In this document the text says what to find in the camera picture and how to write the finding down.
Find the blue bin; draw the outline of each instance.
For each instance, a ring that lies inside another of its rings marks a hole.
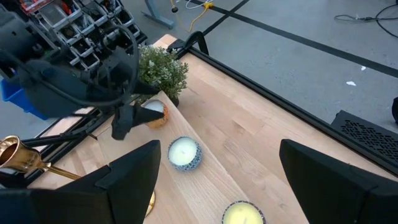
[[[42,120],[47,118],[40,114],[26,98],[25,90],[18,84],[8,83],[5,79],[1,80],[1,93],[3,101],[10,101],[24,110],[25,113],[32,113]]]

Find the gray floor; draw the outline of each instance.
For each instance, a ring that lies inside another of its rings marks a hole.
[[[214,0],[220,8],[231,10],[241,0]],[[168,30],[144,17],[144,1],[124,1],[137,25],[153,43],[164,34],[186,39],[192,19],[202,8],[188,10],[185,1],[176,2],[178,16]],[[382,31],[376,23],[336,22],[337,14],[375,16],[395,0],[250,0],[236,13],[270,26],[329,45],[366,59],[398,68],[398,39]],[[169,0],[155,1],[160,13],[174,21]],[[398,16],[398,7],[382,15]],[[194,26],[205,30],[223,15],[208,11]],[[383,22],[398,34],[396,22]],[[393,98],[398,96],[398,79],[264,31],[245,22],[228,18],[206,36],[210,55],[296,105],[330,123],[339,110],[398,132],[391,116]],[[1,136],[18,134],[34,137],[49,125],[18,107],[0,101],[3,125]]]

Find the wooden table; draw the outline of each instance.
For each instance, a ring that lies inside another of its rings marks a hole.
[[[174,40],[165,35],[155,45],[167,47]],[[129,134],[125,141],[113,142],[108,129],[110,119],[94,132],[99,141],[86,138],[57,166],[85,175],[126,153],[127,147],[131,150],[142,144],[147,140],[145,136],[161,139],[162,164],[155,188],[159,192],[158,202],[145,223],[220,223],[226,205],[239,199],[255,203],[268,223],[308,223],[279,160],[280,140],[285,138],[397,180],[195,56],[186,54],[181,61],[188,63],[190,69],[188,88],[182,91],[178,106],[188,121],[183,128],[176,125],[177,131],[161,134],[160,130],[150,132],[148,127],[139,126],[131,131],[136,135]],[[198,175],[181,175],[163,158],[167,143],[162,139],[169,141],[187,131],[205,148],[205,162],[195,171]],[[46,173],[30,187],[54,189],[69,181]]]

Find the yellow cable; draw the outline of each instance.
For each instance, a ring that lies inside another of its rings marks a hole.
[[[172,5],[172,7],[175,8],[175,4],[174,4],[173,0],[170,0],[170,3],[171,3],[171,5]],[[185,31],[191,32],[192,29],[193,29],[193,24],[194,24],[199,18],[201,18],[201,16],[203,16],[203,15],[206,13],[206,11],[207,11],[211,6],[214,6],[214,4],[211,3],[211,2],[204,3],[203,5],[204,5],[204,7],[205,7],[205,10],[203,10],[203,12],[202,12],[198,17],[196,17],[196,18],[194,18],[194,20],[192,20],[191,25],[190,25],[190,27],[189,27],[189,30],[187,30],[187,29],[184,27],[184,25],[183,25],[183,23],[182,23],[182,21],[181,21],[181,19],[180,19],[180,16],[178,16],[177,13],[175,14],[175,18],[177,19],[178,23],[181,25],[181,27],[182,27]]]

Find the green plant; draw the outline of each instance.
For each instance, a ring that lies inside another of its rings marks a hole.
[[[168,53],[162,47],[141,45],[139,61],[139,78],[146,84],[155,84],[169,98],[178,98],[187,87],[186,73],[188,64],[176,60],[176,51]],[[151,96],[142,96],[140,103]]]

